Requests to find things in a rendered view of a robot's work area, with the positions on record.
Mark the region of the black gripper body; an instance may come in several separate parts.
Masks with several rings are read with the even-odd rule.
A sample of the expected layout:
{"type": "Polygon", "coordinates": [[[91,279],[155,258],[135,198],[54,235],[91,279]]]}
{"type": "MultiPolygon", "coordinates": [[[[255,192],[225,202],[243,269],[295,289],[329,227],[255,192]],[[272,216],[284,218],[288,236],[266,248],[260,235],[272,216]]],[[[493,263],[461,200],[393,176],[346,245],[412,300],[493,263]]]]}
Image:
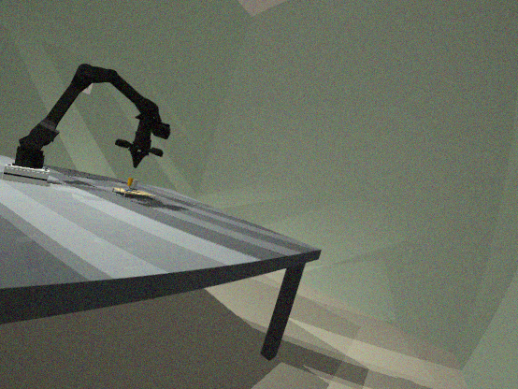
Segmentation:
{"type": "Polygon", "coordinates": [[[145,131],[141,131],[141,130],[137,129],[135,140],[133,141],[133,144],[129,143],[128,141],[123,140],[123,139],[117,139],[115,142],[115,145],[117,145],[119,147],[129,148],[129,150],[132,150],[132,151],[140,150],[140,152],[144,152],[146,154],[153,153],[156,156],[163,157],[164,152],[161,149],[147,148],[149,140],[151,139],[150,135],[151,135],[151,133],[149,133],[149,132],[147,133],[145,131]],[[136,147],[136,146],[138,146],[138,147],[136,147]],[[141,148],[141,147],[144,147],[145,149],[141,148]]]}

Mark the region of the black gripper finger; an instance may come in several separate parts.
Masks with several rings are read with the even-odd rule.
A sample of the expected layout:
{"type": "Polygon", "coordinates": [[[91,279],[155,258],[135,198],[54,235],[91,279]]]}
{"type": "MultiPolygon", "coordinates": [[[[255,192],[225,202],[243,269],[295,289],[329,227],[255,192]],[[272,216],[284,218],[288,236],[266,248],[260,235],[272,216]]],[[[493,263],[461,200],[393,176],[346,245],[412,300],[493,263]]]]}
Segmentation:
{"type": "MultiPolygon", "coordinates": [[[[129,150],[129,149],[128,149],[129,150]]],[[[136,150],[129,150],[131,152],[131,155],[132,155],[132,158],[133,158],[133,166],[135,167],[135,164],[136,164],[136,160],[137,160],[137,155],[138,155],[138,151],[136,150]]]]}
{"type": "Polygon", "coordinates": [[[144,152],[140,152],[140,151],[138,152],[135,168],[137,168],[138,164],[144,158],[145,155],[148,155],[148,154],[146,154],[144,152]]]}

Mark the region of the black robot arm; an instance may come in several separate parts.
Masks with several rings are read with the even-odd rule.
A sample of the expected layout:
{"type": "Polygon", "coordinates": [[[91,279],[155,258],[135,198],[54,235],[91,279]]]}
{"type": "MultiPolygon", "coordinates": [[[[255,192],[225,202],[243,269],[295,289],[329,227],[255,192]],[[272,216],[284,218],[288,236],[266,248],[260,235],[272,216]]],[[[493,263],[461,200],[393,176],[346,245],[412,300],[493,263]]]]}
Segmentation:
{"type": "Polygon", "coordinates": [[[123,95],[128,97],[140,112],[136,116],[139,119],[138,130],[152,132],[154,136],[168,139],[170,136],[169,124],[162,123],[159,115],[159,108],[148,98],[144,98],[136,89],[130,86],[127,81],[114,69],[105,69],[98,66],[90,66],[88,64],[79,65],[74,78],[65,90],[63,95],[51,109],[45,119],[37,124],[30,131],[30,135],[20,139],[20,147],[17,146],[15,164],[13,166],[30,167],[33,169],[41,169],[44,165],[44,155],[41,151],[43,146],[53,142],[60,131],[55,130],[59,121],[65,115],[67,110],[78,95],[89,87],[92,83],[110,82],[123,95]],[[153,118],[154,117],[154,118],[153,118]]]}

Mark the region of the pale yellow plate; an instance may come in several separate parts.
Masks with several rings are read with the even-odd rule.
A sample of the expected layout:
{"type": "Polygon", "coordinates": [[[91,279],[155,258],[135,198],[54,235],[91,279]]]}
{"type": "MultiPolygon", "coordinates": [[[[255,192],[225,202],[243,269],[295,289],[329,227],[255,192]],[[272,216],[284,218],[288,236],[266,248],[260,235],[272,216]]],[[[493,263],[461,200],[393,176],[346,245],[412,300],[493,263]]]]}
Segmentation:
{"type": "Polygon", "coordinates": [[[114,189],[117,189],[118,191],[121,191],[122,193],[124,193],[124,197],[125,197],[125,195],[126,195],[126,194],[153,196],[153,200],[154,200],[155,195],[148,194],[148,193],[146,193],[146,192],[144,192],[144,191],[138,191],[137,189],[135,189],[135,188],[136,188],[136,186],[137,186],[137,181],[138,181],[138,180],[136,180],[136,179],[129,178],[129,179],[128,179],[128,183],[127,183],[127,186],[128,186],[128,188],[127,188],[127,189],[117,189],[117,188],[112,188],[112,189],[113,189],[112,191],[114,192],[114,189]],[[134,180],[134,182],[133,182],[133,180],[134,180]],[[131,186],[132,182],[133,182],[133,188],[130,188],[130,186],[131,186]],[[130,190],[129,188],[130,188],[130,189],[132,189],[132,190],[130,190]]]}

